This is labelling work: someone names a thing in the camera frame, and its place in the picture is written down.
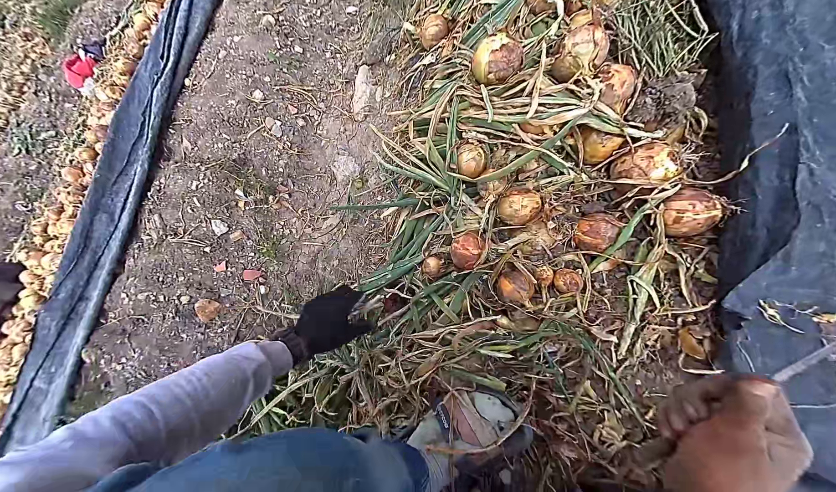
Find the row of onions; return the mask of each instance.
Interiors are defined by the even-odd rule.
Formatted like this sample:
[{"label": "row of onions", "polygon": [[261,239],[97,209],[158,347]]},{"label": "row of onions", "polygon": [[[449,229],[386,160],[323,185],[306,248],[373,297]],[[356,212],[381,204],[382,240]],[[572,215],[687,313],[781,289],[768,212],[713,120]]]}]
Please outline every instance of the row of onions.
[{"label": "row of onions", "polygon": [[126,92],[129,81],[144,54],[165,7],[164,0],[150,0],[132,18],[132,27],[124,30],[123,41],[109,52],[108,59],[97,68],[95,97],[84,119],[83,144],[71,152],[56,156],[61,184],[52,196],[56,203],[45,207],[40,217],[30,223],[29,244],[16,258],[26,270],[20,274],[25,287],[12,308],[12,318],[1,328],[6,336],[0,340],[0,418],[10,401],[17,375],[32,341],[36,314],[43,306],[56,278],[62,252],[80,214],[84,197],[92,184],[96,162],[105,149],[108,125]]},{"label": "row of onions", "polygon": [[[555,1],[533,0],[529,6],[533,14],[554,12]],[[605,104],[619,117],[624,117],[637,86],[637,73],[628,66],[608,62],[609,34],[604,30],[604,9],[612,2],[595,2],[594,8],[584,8],[579,1],[565,3],[569,26],[558,42],[557,55],[547,73],[560,84],[590,80],[600,87],[598,102]],[[447,19],[440,14],[427,16],[419,30],[425,49],[433,49],[449,35]],[[478,84],[493,86],[505,83],[519,73],[524,62],[522,43],[504,31],[484,38],[475,50],[470,66]],[[563,124],[543,124],[542,120],[521,122],[518,128],[540,141],[558,133]],[[676,140],[681,129],[666,136],[664,141],[645,139],[631,142],[625,135],[610,134],[581,125],[566,141],[580,149],[580,160],[591,166],[608,163],[608,179],[615,184],[618,196],[652,195],[659,186],[670,187],[682,181],[685,169],[681,163]],[[489,147],[474,140],[461,140],[456,147],[456,173],[470,180],[481,179],[497,169],[489,168]],[[536,167],[536,161],[528,164]],[[497,218],[503,226],[538,226],[547,203],[541,189],[530,183],[510,182],[502,177],[478,182],[484,200],[495,201]],[[667,237],[680,238],[706,233],[724,218],[727,205],[719,196],[694,186],[680,186],[675,193],[660,202],[660,221]],[[582,253],[612,255],[610,251],[620,237],[623,223],[616,215],[594,212],[578,218],[573,234],[573,245]],[[488,241],[478,231],[467,231],[456,236],[450,245],[449,256],[459,271],[476,268],[486,258]],[[426,257],[421,270],[426,277],[436,278],[446,273],[445,258],[440,254]],[[496,293],[505,302],[523,307],[532,305],[539,286],[543,299],[552,292],[559,296],[575,296],[585,284],[589,272],[570,268],[556,271],[547,265],[535,265],[530,272],[524,268],[505,268],[497,276]]]}]

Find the onion skin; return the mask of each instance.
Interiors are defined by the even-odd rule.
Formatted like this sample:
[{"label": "onion skin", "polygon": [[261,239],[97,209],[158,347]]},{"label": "onion skin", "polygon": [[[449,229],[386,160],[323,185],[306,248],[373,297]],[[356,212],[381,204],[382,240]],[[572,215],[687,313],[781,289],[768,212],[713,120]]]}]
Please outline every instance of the onion skin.
[{"label": "onion skin", "polygon": [[562,268],[554,273],[554,288],[561,294],[577,294],[582,285],[581,275],[575,270]]},{"label": "onion skin", "polygon": [[610,63],[597,72],[600,76],[600,102],[619,115],[624,114],[636,90],[636,72],[628,65]]},{"label": "onion skin", "polygon": [[488,151],[476,142],[464,142],[457,146],[457,173],[475,179],[484,173],[488,165]]},{"label": "onion skin", "polygon": [[609,36],[601,26],[586,24],[566,33],[551,73],[558,82],[570,82],[577,73],[591,74],[606,61]]},{"label": "onion skin", "polygon": [[475,232],[467,232],[451,241],[451,263],[461,270],[472,270],[482,260],[484,242]]},{"label": "onion skin", "polygon": [[497,278],[497,296],[503,302],[529,306],[535,291],[533,281],[521,271],[507,270]]},{"label": "onion skin", "polygon": [[[678,155],[666,143],[652,142],[635,147],[612,163],[609,176],[612,179],[634,179],[647,185],[662,185],[682,173]],[[621,190],[631,189],[631,184],[621,184]]]},{"label": "onion skin", "polygon": [[603,133],[591,127],[580,128],[582,158],[587,164],[599,164],[615,153],[625,139],[621,135]]},{"label": "onion skin", "polygon": [[480,84],[500,84],[521,70],[524,50],[505,32],[482,39],[473,55],[472,73]]},{"label": "onion skin", "polygon": [[542,197],[531,190],[511,190],[501,196],[497,203],[497,217],[513,226],[523,226],[536,219],[540,212],[542,212]]},{"label": "onion skin", "polygon": [[421,264],[421,273],[429,278],[438,277],[442,273],[442,260],[436,256],[424,258],[424,263]]},{"label": "onion skin", "polygon": [[724,201],[706,190],[682,188],[664,200],[664,234],[688,237],[712,229],[725,215]]},{"label": "onion skin", "polygon": [[580,250],[602,253],[618,238],[624,224],[603,212],[588,214],[576,224],[574,240]]},{"label": "onion skin", "polygon": [[448,20],[441,14],[430,14],[424,19],[418,37],[421,38],[421,45],[429,50],[438,45],[448,35]]}]

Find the gray sleeve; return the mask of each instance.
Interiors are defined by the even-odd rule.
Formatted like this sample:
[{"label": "gray sleeve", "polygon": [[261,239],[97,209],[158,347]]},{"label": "gray sleeve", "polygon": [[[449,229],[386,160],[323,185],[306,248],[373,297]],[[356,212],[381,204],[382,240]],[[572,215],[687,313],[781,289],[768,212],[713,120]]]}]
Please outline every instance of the gray sleeve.
[{"label": "gray sleeve", "polygon": [[0,491],[81,490],[129,463],[180,461],[219,437],[291,367],[280,341],[212,355],[6,454]]}]

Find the gloved hand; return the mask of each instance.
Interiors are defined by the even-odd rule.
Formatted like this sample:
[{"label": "gloved hand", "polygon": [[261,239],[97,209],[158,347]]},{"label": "gloved hand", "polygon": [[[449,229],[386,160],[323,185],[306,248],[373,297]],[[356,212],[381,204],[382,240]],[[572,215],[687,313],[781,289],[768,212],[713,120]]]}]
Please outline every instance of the gloved hand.
[{"label": "gloved hand", "polygon": [[306,303],[296,326],[281,331],[276,337],[287,345],[294,366],[372,330],[372,324],[367,320],[348,321],[348,315],[361,297],[362,292],[343,285]]},{"label": "gloved hand", "polygon": [[658,414],[678,439],[664,486],[680,492],[787,492],[812,461],[782,389],[754,376],[715,376],[677,388]]}]

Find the black plastic sheet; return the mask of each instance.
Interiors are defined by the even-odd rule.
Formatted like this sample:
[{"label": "black plastic sheet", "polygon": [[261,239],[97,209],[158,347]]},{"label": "black plastic sheet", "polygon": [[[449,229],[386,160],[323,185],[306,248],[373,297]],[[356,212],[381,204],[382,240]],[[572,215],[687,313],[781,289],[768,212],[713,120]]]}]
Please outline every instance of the black plastic sheet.
[{"label": "black plastic sheet", "polygon": [[118,106],[5,415],[0,456],[56,428],[122,257],[161,126],[219,0],[172,0]]},{"label": "black plastic sheet", "polygon": [[[773,374],[823,345],[822,325],[795,308],[836,313],[836,0],[706,3],[722,39],[724,162],[736,167],[789,126],[730,184],[745,212],[719,245],[729,368]],[[767,321],[760,301],[804,333]],[[800,487],[836,488],[836,362],[784,387],[816,453]]]}]

